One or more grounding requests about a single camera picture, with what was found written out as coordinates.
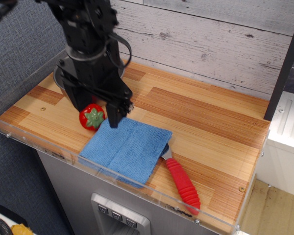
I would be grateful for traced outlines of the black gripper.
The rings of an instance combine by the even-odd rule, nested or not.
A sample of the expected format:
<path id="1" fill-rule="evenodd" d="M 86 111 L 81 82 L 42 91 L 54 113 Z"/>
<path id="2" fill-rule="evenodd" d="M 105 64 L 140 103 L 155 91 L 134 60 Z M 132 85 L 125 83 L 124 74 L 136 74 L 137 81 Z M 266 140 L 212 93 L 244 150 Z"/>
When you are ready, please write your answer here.
<path id="1" fill-rule="evenodd" d="M 64 89 L 73 106 L 80 112 L 91 103 L 100 106 L 106 104 L 109 125 L 111 128 L 117 128 L 123 117 L 126 117 L 133 108 L 131 102 L 132 91 L 121 81 L 121 93 L 129 94 L 129 101 L 118 98 L 104 85 L 100 85 L 99 79 L 102 75 L 107 75 L 112 82 L 118 80 L 118 67 L 114 66 L 108 57 L 102 57 L 99 60 L 88 62 L 74 62 L 72 58 L 65 57 L 57 63 L 64 74 Z"/>

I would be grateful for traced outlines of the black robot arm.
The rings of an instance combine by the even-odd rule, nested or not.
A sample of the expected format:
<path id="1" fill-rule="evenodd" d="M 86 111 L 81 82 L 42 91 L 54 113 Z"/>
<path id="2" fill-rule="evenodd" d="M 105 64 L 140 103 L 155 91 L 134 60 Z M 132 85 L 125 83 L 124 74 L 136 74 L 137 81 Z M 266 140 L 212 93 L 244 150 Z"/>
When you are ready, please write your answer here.
<path id="1" fill-rule="evenodd" d="M 127 63 L 119 53 L 119 44 L 128 42 L 113 31 L 117 12 L 107 0 L 50 0 L 48 5 L 67 41 L 67 57 L 59 60 L 54 79 L 62 83 L 87 127 L 97 128 L 99 123 L 86 108 L 102 100 L 109 124 L 116 128 L 133 107 L 132 91 L 121 78 Z"/>

